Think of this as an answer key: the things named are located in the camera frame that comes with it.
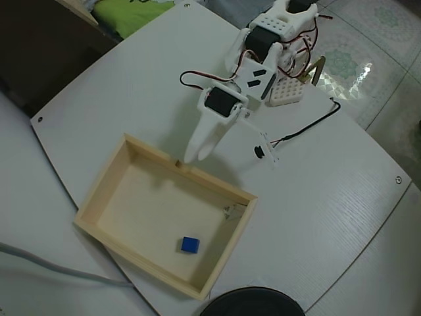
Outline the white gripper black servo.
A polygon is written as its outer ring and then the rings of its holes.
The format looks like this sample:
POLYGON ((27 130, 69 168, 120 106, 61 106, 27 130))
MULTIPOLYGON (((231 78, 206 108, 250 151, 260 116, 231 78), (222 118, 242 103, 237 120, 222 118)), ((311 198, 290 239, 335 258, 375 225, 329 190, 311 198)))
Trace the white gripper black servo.
POLYGON ((204 89, 199 96, 200 120, 188 142, 184 163, 207 158, 248 103, 247 97, 223 85, 204 89))

